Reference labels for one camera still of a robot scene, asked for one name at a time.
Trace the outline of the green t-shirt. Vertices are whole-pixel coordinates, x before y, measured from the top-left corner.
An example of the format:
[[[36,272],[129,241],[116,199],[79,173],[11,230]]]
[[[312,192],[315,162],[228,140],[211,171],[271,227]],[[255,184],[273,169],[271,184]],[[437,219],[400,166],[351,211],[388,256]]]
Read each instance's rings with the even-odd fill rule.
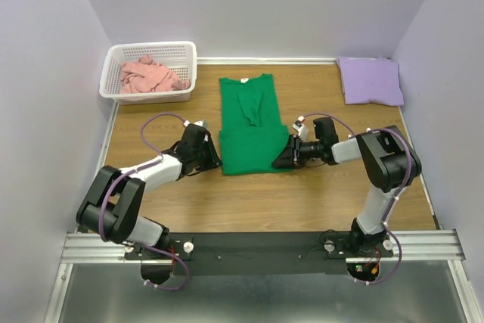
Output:
[[[272,163],[289,132],[281,121],[273,75],[219,80],[222,128],[219,144],[225,175],[277,173]]]

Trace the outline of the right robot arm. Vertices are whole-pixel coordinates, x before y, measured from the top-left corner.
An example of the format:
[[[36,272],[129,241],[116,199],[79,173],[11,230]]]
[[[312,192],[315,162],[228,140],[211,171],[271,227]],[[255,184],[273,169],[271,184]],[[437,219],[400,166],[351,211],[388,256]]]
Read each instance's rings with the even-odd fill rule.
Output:
[[[313,120],[313,126],[316,139],[306,141],[305,117],[299,117],[293,124],[297,133],[288,137],[271,166],[300,169],[310,160],[328,166],[361,160],[371,183],[365,205],[349,231],[325,232],[322,244],[331,257],[363,256],[382,247],[389,235],[390,214],[402,193],[421,174],[419,157],[396,126],[369,129],[345,141],[339,140],[330,116]]]

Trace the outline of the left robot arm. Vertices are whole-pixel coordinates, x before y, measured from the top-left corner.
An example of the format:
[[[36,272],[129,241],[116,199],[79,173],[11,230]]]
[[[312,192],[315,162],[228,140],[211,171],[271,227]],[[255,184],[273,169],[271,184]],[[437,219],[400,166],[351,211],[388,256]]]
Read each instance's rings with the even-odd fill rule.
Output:
[[[142,244],[171,253],[169,229],[139,215],[143,196],[221,165],[204,123],[185,123],[181,139],[152,160],[122,169],[100,168],[79,206],[76,223],[104,241]]]

